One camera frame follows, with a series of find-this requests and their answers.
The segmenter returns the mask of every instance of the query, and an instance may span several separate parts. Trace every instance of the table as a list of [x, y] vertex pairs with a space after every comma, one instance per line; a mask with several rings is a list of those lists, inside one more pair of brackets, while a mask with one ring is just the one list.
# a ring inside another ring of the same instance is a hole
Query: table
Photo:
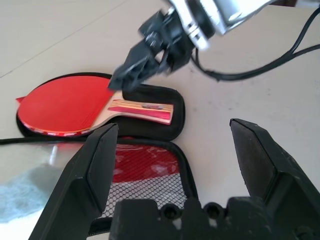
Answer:
[[[21, 136], [15, 123], [15, 98], [64, 74], [112, 73], [123, 63], [130, 47], [141, 40], [139, 26], [158, 9], [168, 9], [158, 0], [5, 0], [0, 5], [2, 139]], [[212, 38], [211, 48], [200, 54], [201, 62], [230, 73], [262, 66], [293, 45], [312, 12], [268, 6], [226, 36]], [[319, 43], [319, 26], [318, 20], [312, 24], [299, 49]], [[184, 97], [185, 127], [174, 142], [189, 160], [203, 205], [214, 201], [225, 206], [232, 196], [248, 195], [229, 128], [231, 118], [267, 129], [320, 190], [319, 56], [320, 52], [314, 51], [266, 74], [235, 83], [216, 82], [191, 63], [174, 74], [158, 75], [147, 82], [176, 89]], [[39, 165], [32, 160], [26, 163], [3, 158], [10, 156], [1, 155], [2, 184]], [[39, 215], [28, 220], [29, 229], [19, 239], [29, 237], [27, 232]], [[5, 229], [14, 228], [2, 224], [0, 232]], [[11, 232], [12, 239], [17, 239], [15, 234]]]

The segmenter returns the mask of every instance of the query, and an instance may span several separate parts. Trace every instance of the wooden handle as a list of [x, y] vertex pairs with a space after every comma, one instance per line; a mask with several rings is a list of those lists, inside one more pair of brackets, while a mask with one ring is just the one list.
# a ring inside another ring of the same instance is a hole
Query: wooden handle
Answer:
[[144, 103], [115, 99], [108, 107], [109, 111], [122, 113], [123, 116], [146, 119], [169, 125], [174, 106], [172, 104]]

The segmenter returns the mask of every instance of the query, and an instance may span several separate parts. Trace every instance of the screw hole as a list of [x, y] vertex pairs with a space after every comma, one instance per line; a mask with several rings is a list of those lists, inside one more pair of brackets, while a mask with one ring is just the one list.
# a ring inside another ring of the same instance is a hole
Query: screw hole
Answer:
[[177, 212], [176, 210], [173, 208], [173, 207], [167, 207], [165, 210], [164, 210], [164, 216], [167, 218], [167, 219], [170, 219], [170, 220], [173, 220], [175, 219], [176, 215], [177, 215]]
[[208, 214], [209, 218], [217, 219], [220, 214], [220, 210], [216, 205], [209, 205], [206, 208], [206, 213]]
[[164, 205], [161, 208], [160, 212], [163, 218], [166, 218], [171, 221], [178, 219], [181, 216], [180, 209], [171, 203]]

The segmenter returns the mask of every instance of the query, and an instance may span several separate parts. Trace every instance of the mesh pocket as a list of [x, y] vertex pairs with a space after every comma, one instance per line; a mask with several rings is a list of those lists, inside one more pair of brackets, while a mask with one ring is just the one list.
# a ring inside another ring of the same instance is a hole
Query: mesh pocket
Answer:
[[183, 208], [184, 192], [177, 157], [167, 149], [140, 144], [118, 144], [108, 200], [102, 217], [112, 217], [123, 199], [152, 199]]

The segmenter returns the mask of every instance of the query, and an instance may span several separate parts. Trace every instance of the table tennis paddle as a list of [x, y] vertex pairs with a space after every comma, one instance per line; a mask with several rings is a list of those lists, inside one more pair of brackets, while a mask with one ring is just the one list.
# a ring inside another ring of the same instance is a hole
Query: table tennis paddle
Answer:
[[47, 82], [24, 97], [18, 118], [33, 132], [50, 136], [79, 136], [116, 116], [171, 124], [174, 106], [124, 100], [121, 91], [107, 88], [109, 79], [75, 75]]

